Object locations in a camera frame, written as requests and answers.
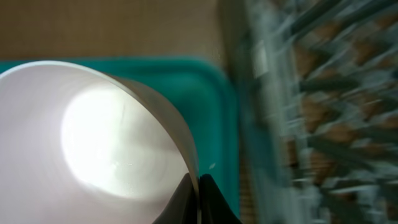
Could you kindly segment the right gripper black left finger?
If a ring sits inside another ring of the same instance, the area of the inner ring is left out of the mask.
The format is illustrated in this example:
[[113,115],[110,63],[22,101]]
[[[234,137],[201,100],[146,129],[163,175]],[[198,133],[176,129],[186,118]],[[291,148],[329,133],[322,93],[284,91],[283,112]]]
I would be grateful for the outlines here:
[[197,224],[197,198],[186,173],[162,213],[153,224]]

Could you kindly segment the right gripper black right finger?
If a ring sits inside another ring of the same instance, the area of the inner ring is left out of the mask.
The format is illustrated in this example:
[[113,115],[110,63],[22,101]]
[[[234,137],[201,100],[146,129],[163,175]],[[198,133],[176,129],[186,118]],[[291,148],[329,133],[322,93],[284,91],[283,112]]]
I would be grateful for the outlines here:
[[199,190],[202,223],[241,224],[210,174],[200,177]]

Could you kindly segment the pink bowl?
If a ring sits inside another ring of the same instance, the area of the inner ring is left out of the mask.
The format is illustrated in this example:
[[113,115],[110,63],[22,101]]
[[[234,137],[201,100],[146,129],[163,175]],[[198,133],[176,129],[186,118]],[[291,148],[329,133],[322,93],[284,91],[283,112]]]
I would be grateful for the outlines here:
[[31,151],[1,150],[2,223],[153,223],[186,173],[198,199],[195,142],[158,91],[60,61],[23,63],[1,74],[26,90],[29,78],[72,77],[80,87],[60,113],[60,140]]

